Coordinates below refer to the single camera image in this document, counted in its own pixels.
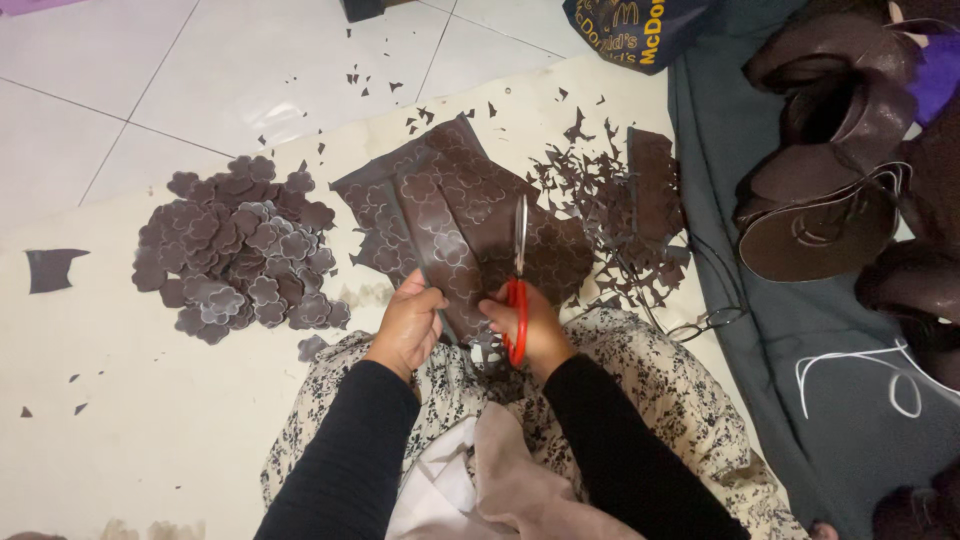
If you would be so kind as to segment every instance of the tile grout line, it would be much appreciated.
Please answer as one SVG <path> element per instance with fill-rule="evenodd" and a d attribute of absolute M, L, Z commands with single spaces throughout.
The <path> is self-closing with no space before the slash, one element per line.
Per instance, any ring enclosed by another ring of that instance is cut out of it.
<path fill-rule="evenodd" d="M 524 43 L 524 44 L 530 45 L 531 47 L 533 47 L 533 48 L 535 48 L 535 49 L 540 49 L 540 50 L 543 51 L 544 53 L 550 53 L 551 55 L 553 55 L 553 56 L 555 56 L 555 57 L 557 57 L 557 58 L 566 59 L 566 57 L 565 57 L 564 55 L 558 55 L 557 53 L 555 53 L 555 52 L 553 52 L 553 51 L 551 51 L 551 50 L 549 50 L 549 49 L 544 49 L 543 47 L 540 47 L 540 46 L 538 46 L 538 45 L 534 45 L 533 43 L 531 43 L 531 42 L 529 42 L 529 41 L 524 41 L 523 39 L 520 39 L 519 37 L 514 37 L 514 36 L 511 36 L 511 35 L 509 35 L 509 34 L 504 34 L 503 32 L 500 32 L 499 30 L 497 30 L 497 29 L 495 29 L 495 28 L 491 28 L 491 27 L 489 27 L 489 26 L 487 26 L 487 25 L 480 24 L 479 22 L 472 21 L 472 20 L 470 20 L 470 19 L 468 19 L 468 18 L 466 18 L 466 17 L 462 17 L 462 16 L 460 16 L 460 15 L 455 15 L 455 14 L 453 14 L 453 13 L 451 13 L 450 15 L 451 15 L 451 16 L 454 16 L 454 17 L 457 17 L 457 18 L 460 19 L 460 20 L 465 20 L 466 22 L 468 22 L 468 23 L 470 23 L 470 24 L 475 24 L 475 25 L 479 26 L 480 28 L 486 28 L 487 30 L 494 31 L 494 32 L 500 34 L 501 36 L 506 36 L 506 37 L 509 37 L 510 39 L 515 39 L 516 41 L 519 41 L 520 43 Z"/>
<path fill-rule="evenodd" d="M 186 16 L 186 20 L 183 21 L 183 26 L 180 26 L 180 31 L 177 32 L 177 36 L 174 37 L 173 43 L 170 43 L 170 48 L 167 49 L 167 54 L 163 55 L 163 60 L 160 61 L 160 65 L 156 67 L 153 77 L 150 78 L 150 81 L 147 83 L 147 86 L 143 88 L 143 93 L 140 94 L 140 99 L 136 100 L 136 105 L 133 106 L 133 110 L 130 111 L 130 116 L 127 117 L 127 121 L 130 122 L 130 119 L 133 118 L 133 114 L 136 112 L 136 108 L 140 107 L 140 102 L 143 101 L 143 96 L 147 95 L 147 90 L 150 89 L 150 85 L 154 83 L 156 79 L 156 74 L 160 72 L 160 68 L 163 67 L 163 63 L 167 61 L 167 57 L 170 56 L 170 51 L 174 50 L 174 46 L 177 45 L 177 41 L 180 39 L 180 34 L 183 34 L 183 29 L 186 28 L 190 18 L 193 17 L 193 12 L 197 10 L 197 6 L 200 6 L 202 0 L 197 0 L 197 3 L 193 5 L 193 9 L 190 10 L 190 14 Z"/>
<path fill-rule="evenodd" d="M 453 9 L 457 8 L 457 2 L 453 3 Z M 426 66 L 426 72 L 423 74 L 423 82 L 420 83 L 420 90 L 417 91 L 417 99 L 414 102 L 420 101 L 420 95 L 423 93 L 423 87 L 426 86 L 426 78 L 430 76 L 430 68 L 433 67 L 433 61 L 437 59 L 437 52 L 440 51 L 440 46 L 444 43 L 444 36 L 446 36 L 446 27 L 450 26 L 450 19 L 453 18 L 453 10 L 450 10 L 450 15 L 446 18 L 446 24 L 444 24 L 444 31 L 440 32 L 440 39 L 437 41 L 437 48 L 433 50 L 433 57 L 430 58 L 430 64 Z"/>
<path fill-rule="evenodd" d="M 221 152 L 221 151 L 219 151 L 219 150 L 214 150 L 214 149 L 212 149 L 212 148 L 207 148 L 206 146 L 203 146 L 202 144 L 197 144 L 196 142 L 191 142 L 191 141 L 189 141 L 189 140 L 187 140 L 187 139 L 185 139 L 185 138 L 180 138 L 180 137 L 175 136 L 175 135 L 166 134 L 166 133 L 164 133 L 164 132 L 162 132 L 162 131 L 160 131 L 160 130 L 155 130 L 154 128 L 148 128 L 147 126 L 143 126 L 143 125 L 137 124 L 136 122 L 129 122 L 129 121 L 128 121 L 127 123 L 130 124 L 130 125 L 132 125 L 132 126 L 136 126 L 136 127 L 138 127 L 138 128 L 142 128 L 142 129 L 144 129 L 144 130 L 147 130 L 148 132 L 154 132 L 155 134 L 159 134 L 159 135 L 163 135 L 163 136 L 169 136 L 170 138 L 176 139 L 176 140 L 178 140 L 178 141 L 180 141 L 180 142 L 185 142 L 186 144 L 189 144 L 189 145 L 191 145 L 191 146 L 196 146 L 197 148 L 203 148 L 204 150 L 207 150 L 207 151 L 209 151 L 209 152 L 213 152 L 214 154 L 220 154 L 221 156 L 230 158 L 231 160 L 235 160 L 235 159 L 236 159 L 236 156 L 231 156 L 230 154 L 227 154 L 226 152 Z"/>
<path fill-rule="evenodd" d="M 432 5 L 432 4 L 427 4 L 427 3 L 424 2 L 423 0 L 417 0 L 417 3 L 418 3 L 418 4 L 423 4 L 424 6 L 429 6 L 429 7 L 433 8 L 434 10 L 440 10 L 441 12 L 444 12 L 444 13 L 453 13 L 453 12 L 448 12 L 447 10 L 445 10 L 445 9 L 443 9 L 443 8 L 438 8 L 438 7 L 436 7 L 436 6 Z M 454 7 L 454 8 L 457 7 L 457 3 L 456 3 L 456 2 L 453 3 L 453 7 Z"/>
<path fill-rule="evenodd" d="M 113 115 L 113 114 L 110 114 L 109 112 L 103 112 L 102 110 L 94 109 L 94 108 L 92 108 L 92 107 L 90 107 L 90 106 L 87 106 L 87 105 L 84 105 L 84 104 L 82 104 L 82 103 L 77 103 L 77 102 L 75 102 L 75 101 L 70 101 L 70 100 L 68 100 L 68 99 L 66 99 L 66 98 L 63 98 L 63 97 L 60 97 L 60 96 L 58 96 L 58 95 L 56 95 L 56 94 L 52 94 L 52 93 L 50 93 L 50 92 L 45 92 L 45 91 L 43 91 L 43 90 L 41 90 L 41 89 L 39 89 L 39 88 L 34 88 L 34 87 L 32 87 L 32 86 L 27 86 L 27 85 L 24 85 L 24 84 L 22 84 L 22 83 L 18 83 L 17 81 L 11 81 L 10 79 L 5 79 L 5 78 L 3 78 L 3 77 L 0 77 L 0 81 L 6 81 L 7 83 L 10 83 L 11 85 L 17 85 L 17 86 L 20 86 L 20 87 L 22 87 L 22 88 L 27 88 L 28 90 L 32 90 L 32 91 L 34 91 L 34 92 L 41 93 L 41 94 L 43 94 L 43 95 L 45 95 L 45 96 L 49 96 L 49 97 L 52 97 L 52 98 L 54 98 L 54 99 L 59 99 L 59 100 L 61 100 L 61 101 L 63 101 L 63 102 L 69 103 L 70 105 L 76 105 L 77 107 L 80 107 L 80 108 L 83 108 L 83 109 L 86 109 L 86 110 L 92 110 L 92 111 L 94 111 L 94 112 L 97 112 L 97 113 L 102 114 L 103 116 L 109 116 L 110 118 L 116 118 L 117 120 L 120 120 L 121 122 L 126 122 L 126 121 L 127 121 L 125 118 L 121 118 L 120 116 L 115 116 L 115 115 Z"/>
<path fill-rule="evenodd" d="M 93 187 L 93 183 L 97 181 L 97 177 L 100 176 L 100 171 L 104 170 L 104 165 L 107 164 L 107 160 L 109 160 L 110 154 L 113 153 L 113 149 L 116 148 L 117 142 L 120 142 L 120 135 L 122 135 L 124 130 L 127 129 L 127 124 L 128 122 L 125 121 L 123 127 L 120 128 L 120 133 L 117 134 L 117 137 L 113 140 L 113 144 L 110 146 L 110 149 L 107 150 L 107 155 L 104 156 L 104 160 L 101 161 L 100 166 L 97 167 L 97 172 L 94 173 L 93 178 L 90 179 L 90 184 L 86 185 L 86 189 L 84 190 L 84 195 L 80 198 L 80 202 L 77 203 L 77 208 L 79 208 L 80 205 L 84 203 L 84 199 L 86 199 L 86 194 L 90 192 L 90 188 Z"/>

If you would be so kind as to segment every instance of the mcdonald's logo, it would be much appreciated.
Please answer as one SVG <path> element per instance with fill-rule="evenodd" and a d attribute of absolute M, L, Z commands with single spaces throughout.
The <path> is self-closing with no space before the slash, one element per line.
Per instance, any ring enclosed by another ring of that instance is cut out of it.
<path fill-rule="evenodd" d="M 613 26 L 619 26 L 621 19 L 623 24 L 639 24 L 640 11 L 636 8 L 636 2 L 624 2 L 616 7 L 616 10 L 613 11 Z"/>

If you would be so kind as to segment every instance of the mcdonald's bag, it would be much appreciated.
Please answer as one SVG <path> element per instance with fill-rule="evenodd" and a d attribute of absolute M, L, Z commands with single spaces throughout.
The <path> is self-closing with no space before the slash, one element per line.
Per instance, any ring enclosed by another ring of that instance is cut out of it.
<path fill-rule="evenodd" d="M 693 44 L 721 0 L 565 0 L 570 25 L 600 56 L 653 75 Z"/>

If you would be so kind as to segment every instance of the red scissor handle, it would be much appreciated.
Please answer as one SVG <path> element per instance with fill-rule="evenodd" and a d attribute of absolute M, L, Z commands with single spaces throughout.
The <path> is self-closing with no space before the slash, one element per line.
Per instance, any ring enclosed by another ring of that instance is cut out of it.
<path fill-rule="evenodd" d="M 517 311 L 516 346 L 506 333 L 503 334 L 503 344 L 507 348 L 510 365 L 519 369 L 527 348 L 527 284 L 523 280 L 510 277 L 507 282 L 507 305 Z"/>

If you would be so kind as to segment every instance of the floral skirt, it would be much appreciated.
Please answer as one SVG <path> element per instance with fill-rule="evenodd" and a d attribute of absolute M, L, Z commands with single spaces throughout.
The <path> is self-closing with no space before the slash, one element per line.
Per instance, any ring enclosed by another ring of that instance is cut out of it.
<path fill-rule="evenodd" d="M 753 538 L 807 538 L 777 496 L 766 463 L 751 449 L 743 418 L 727 393 L 684 347 L 636 314 L 605 307 L 567 323 L 565 331 L 574 347 L 615 377 L 646 425 Z M 317 433 L 341 380 L 363 358 L 369 341 L 368 334 L 354 332 L 318 355 L 260 475 L 266 505 Z M 431 441 L 494 401 L 523 426 L 533 458 L 569 479 L 577 498 L 588 502 L 570 445 L 527 371 L 479 373 L 460 349 L 438 345 L 415 378 L 422 405 L 407 440 L 403 475 Z"/>

